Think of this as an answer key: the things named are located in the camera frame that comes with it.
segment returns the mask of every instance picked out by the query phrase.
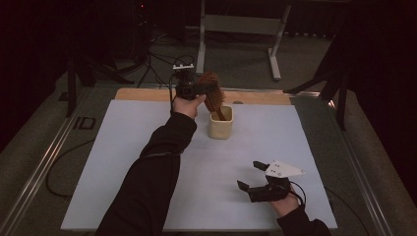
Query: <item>brown brush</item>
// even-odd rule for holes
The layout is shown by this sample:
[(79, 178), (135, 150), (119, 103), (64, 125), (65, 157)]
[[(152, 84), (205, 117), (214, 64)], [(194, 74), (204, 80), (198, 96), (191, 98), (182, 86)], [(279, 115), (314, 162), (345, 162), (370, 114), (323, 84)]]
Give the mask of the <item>brown brush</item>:
[(220, 82), (218, 76), (214, 72), (205, 72), (197, 81), (197, 84), (212, 84), (215, 83), (215, 89), (206, 94), (205, 105), (209, 112), (215, 111), (220, 121), (225, 121), (223, 113), (221, 113), (221, 105), (223, 104), (225, 95), (220, 89)]

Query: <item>black sweatshirt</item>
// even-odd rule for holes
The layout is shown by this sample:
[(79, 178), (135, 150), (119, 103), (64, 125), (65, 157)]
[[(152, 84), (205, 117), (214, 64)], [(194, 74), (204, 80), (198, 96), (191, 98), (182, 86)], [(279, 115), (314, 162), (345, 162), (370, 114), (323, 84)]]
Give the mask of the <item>black sweatshirt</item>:
[[(196, 130), (193, 119), (174, 112), (164, 126), (153, 132), (140, 158), (129, 169), (95, 235), (161, 234), (178, 179), (180, 154), (190, 144)], [(311, 222), (301, 207), (277, 222), (285, 236), (330, 235), (324, 223)]]

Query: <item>beige cup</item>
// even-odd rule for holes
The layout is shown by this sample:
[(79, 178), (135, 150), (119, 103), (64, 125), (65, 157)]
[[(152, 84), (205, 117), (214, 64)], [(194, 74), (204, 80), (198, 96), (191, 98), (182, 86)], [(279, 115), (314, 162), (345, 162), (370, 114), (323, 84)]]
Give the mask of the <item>beige cup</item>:
[(230, 137), (233, 125), (233, 109), (230, 106), (221, 106), (221, 112), (226, 118), (220, 121), (216, 112), (209, 116), (208, 136), (212, 139), (226, 140)]

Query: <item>hand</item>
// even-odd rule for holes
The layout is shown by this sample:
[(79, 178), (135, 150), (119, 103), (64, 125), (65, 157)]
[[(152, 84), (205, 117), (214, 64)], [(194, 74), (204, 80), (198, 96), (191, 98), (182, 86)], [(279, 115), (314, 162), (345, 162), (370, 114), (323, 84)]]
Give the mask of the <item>hand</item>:
[(205, 95), (199, 95), (194, 100), (186, 100), (184, 98), (176, 96), (174, 99), (173, 109), (175, 112), (182, 113), (194, 119), (197, 114), (197, 107), (205, 101)]
[(289, 193), (283, 200), (269, 202), (279, 217), (283, 217), (292, 210), (298, 208), (298, 199), (293, 194)]

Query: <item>white board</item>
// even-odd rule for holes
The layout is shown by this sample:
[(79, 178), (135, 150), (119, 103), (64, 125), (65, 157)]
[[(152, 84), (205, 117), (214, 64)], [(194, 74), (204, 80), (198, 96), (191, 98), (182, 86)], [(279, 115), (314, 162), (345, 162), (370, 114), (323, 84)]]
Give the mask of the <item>white board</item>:
[[(268, 203), (251, 203), (236, 181), (250, 187), (267, 183), (253, 161), (279, 160), (306, 170), (290, 177), (307, 195), (306, 212), (336, 228), (326, 191), (298, 114), (291, 105), (227, 104), (233, 107), (227, 140), (208, 136), (209, 112), (199, 107), (198, 129), (181, 157), (181, 170), (165, 222), (166, 231), (264, 231), (277, 229)], [(94, 230), (117, 194), (131, 164), (164, 125), (169, 102), (112, 100), (62, 229)]]

